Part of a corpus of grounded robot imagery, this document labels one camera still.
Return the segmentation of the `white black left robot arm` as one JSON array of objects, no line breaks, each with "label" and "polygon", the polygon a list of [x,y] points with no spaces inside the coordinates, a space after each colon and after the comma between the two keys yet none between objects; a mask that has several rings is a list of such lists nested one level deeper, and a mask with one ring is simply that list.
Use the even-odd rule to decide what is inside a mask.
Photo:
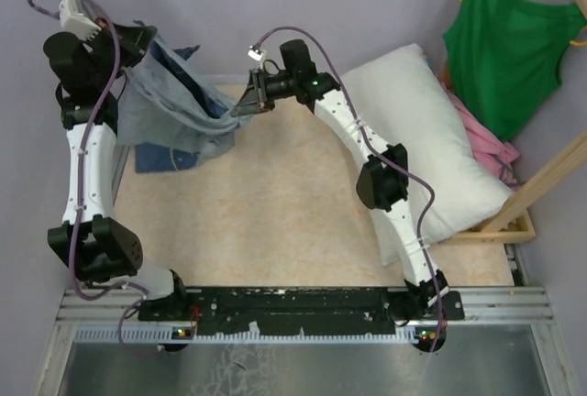
[{"label": "white black left robot arm", "polygon": [[141,301],[158,301],[162,313],[178,320],[191,308],[182,280],[145,259],[138,236],[114,217],[118,100],[111,88],[143,59],[156,33],[152,26],[100,24],[89,35],[61,31],[44,42],[59,80],[55,94],[70,153],[65,211],[47,240],[82,299],[132,288]]}]

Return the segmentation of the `grey-blue pillowcase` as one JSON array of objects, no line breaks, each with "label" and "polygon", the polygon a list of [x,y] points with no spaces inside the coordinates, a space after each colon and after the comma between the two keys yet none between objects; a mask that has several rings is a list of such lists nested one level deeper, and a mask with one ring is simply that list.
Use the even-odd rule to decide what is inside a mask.
[{"label": "grey-blue pillowcase", "polygon": [[250,118],[237,101],[188,62],[198,46],[172,48],[161,36],[127,70],[118,108],[118,143],[135,148],[138,174],[187,171],[229,152]]}]

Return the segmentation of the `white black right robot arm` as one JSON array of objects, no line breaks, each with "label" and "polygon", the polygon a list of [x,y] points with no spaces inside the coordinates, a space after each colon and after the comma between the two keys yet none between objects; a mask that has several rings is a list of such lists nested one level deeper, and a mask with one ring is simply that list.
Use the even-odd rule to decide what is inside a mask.
[{"label": "white black right robot arm", "polygon": [[413,177],[406,148],[389,144],[360,118],[338,74],[318,71],[303,40],[283,43],[280,53],[283,66],[270,73],[261,46],[249,48],[249,57],[259,65],[250,70],[246,90],[231,115],[269,113],[277,101],[293,97],[337,135],[358,168],[356,194],[370,212],[382,262],[392,256],[399,259],[411,293],[411,311],[431,318],[441,309],[449,286],[428,253],[420,223],[412,217],[408,184]]}]

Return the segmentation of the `white pillow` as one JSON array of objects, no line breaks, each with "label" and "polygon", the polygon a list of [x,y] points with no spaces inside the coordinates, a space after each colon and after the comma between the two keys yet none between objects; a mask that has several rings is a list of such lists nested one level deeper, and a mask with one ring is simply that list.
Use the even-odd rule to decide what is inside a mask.
[{"label": "white pillow", "polygon": [[412,217],[428,244],[497,214],[512,190],[473,157],[457,107],[416,44],[395,49],[343,78],[360,119],[391,145],[402,144]]}]

